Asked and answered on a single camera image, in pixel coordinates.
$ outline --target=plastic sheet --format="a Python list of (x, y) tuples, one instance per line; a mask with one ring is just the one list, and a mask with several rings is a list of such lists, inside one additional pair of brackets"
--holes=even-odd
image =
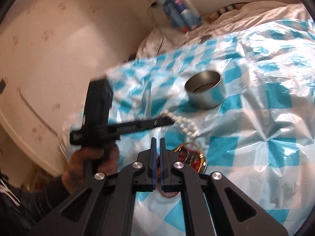
[[(115, 68), (109, 122), (162, 109), (192, 119), (207, 173), (222, 172), (293, 235), (315, 204), (314, 29), (312, 20), (279, 20)], [(222, 74), (226, 99), (198, 111), (184, 84), (208, 69)], [(189, 141), (176, 126), (122, 136), (120, 167), (148, 149), (151, 137), (165, 137), (169, 149)], [(181, 204), (180, 195), (137, 193), (133, 235), (185, 235)]]

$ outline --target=round metal container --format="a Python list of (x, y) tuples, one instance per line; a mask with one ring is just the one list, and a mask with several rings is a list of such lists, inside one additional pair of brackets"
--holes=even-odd
[(212, 38), (212, 34), (207, 34), (207, 35), (201, 37), (201, 38), (199, 39), (199, 42), (198, 42), (198, 43), (202, 44), (202, 43), (208, 41), (210, 38)]
[(211, 109), (225, 99), (223, 80), (218, 72), (204, 71), (193, 75), (185, 84), (189, 101), (197, 109)]

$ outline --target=black sleeve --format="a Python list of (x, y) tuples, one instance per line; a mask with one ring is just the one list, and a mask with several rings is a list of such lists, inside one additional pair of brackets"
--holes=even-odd
[(35, 222), (41, 220), (59, 203), (69, 196), (61, 177), (50, 181), (39, 193), (23, 193), (20, 189), (10, 187), (14, 195), (21, 201)]

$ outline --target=metal screw cap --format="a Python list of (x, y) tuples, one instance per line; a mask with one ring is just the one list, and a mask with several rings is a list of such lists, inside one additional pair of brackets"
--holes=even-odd
[(94, 178), (96, 180), (103, 180), (105, 178), (105, 174), (102, 173), (102, 172), (98, 172), (98, 173), (95, 174)]
[(220, 172), (213, 172), (212, 178), (215, 180), (220, 180), (222, 178), (222, 174)]
[(132, 166), (133, 166), (135, 169), (140, 169), (140, 168), (142, 168), (143, 164), (142, 164), (142, 162), (136, 161), (136, 162), (133, 163)]

